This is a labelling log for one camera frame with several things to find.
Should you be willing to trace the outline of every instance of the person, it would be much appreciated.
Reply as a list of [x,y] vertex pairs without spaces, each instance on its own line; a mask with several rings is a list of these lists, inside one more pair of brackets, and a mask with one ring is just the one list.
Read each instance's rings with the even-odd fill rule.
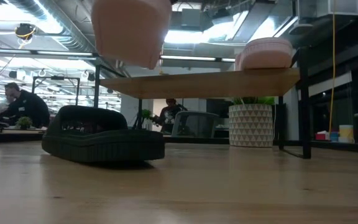
[[6,99],[0,103],[0,113],[6,111],[11,103],[15,101],[13,96],[6,96]]
[[155,116],[153,121],[162,126],[162,133],[171,133],[176,115],[181,111],[187,111],[187,109],[183,105],[177,104],[175,99],[166,99],[165,102],[168,106],[162,108],[160,116]]
[[18,119],[22,116],[27,116],[32,120],[33,126],[36,128],[49,125],[49,109],[41,97],[34,93],[20,90],[19,86],[14,82],[5,85],[5,95],[13,97],[15,101],[8,106],[6,111],[0,113],[0,118],[15,116]]

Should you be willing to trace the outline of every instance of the blue object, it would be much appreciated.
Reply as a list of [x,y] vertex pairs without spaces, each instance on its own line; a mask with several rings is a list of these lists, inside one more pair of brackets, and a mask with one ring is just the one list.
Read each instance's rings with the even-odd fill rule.
[[330,140],[333,142],[337,142],[339,139],[339,133],[338,132],[331,132]]

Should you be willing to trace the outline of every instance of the yellow cable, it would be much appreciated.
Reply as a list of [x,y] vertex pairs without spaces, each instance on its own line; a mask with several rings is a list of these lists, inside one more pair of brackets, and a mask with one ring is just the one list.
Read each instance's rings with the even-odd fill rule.
[[23,42],[22,44],[20,44],[19,49],[22,49],[25,46],[25,42]]
[[331,109],[329,112],[329,136],[331,137],[332,125],[333,125],[333,109],[334,109],[334,89],[335,89],[335,76],[336,76],[336,54],[335,54],[335,40],[336,40],[336,33],[335,33],[335,13],[336,13],[336,0],[334,1],[333,7],[333,88],[331,90]]
[[18,36],[18,37],[28,37],[31,34],[33,34],[34,32],[35,32],[35,28],[31,32],[29,32],[28,34],[24,34],[24,35],[16,34],[16,36]]

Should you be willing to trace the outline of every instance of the wooden table surface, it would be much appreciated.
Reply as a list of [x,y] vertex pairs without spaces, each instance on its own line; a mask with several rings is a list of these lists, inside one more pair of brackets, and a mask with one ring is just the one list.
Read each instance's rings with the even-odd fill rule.
[[0,144],[0,223],[358,223],[358,154],[167,144],[150,163],[87,166]]
[[0,134],[42,134],[45,131],[41,129],[29,129],[29,130],[21,130],[21,129],[0,129]]
[[299,69],[107,78],[100,85],[138,99],[283,96],[299,81]]

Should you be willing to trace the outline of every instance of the small container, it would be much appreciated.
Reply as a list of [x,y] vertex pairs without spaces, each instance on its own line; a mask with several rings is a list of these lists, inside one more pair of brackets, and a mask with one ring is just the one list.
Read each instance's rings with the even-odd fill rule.
[[342,138],[344,142],[353,142],[353,125],[339,125],[339,136]]
[[339,137],[338,140],[340,143],[353,143],[349,138],[345,138],[345,137]]
[[332,142],[338,142],[338,138],[339,138],[339,133],[338,132],[331,132],[331,135],[330,135],[330,140]]
[[326,135],[325,134],[316,134],[316,140],[325,140],[326,139]]

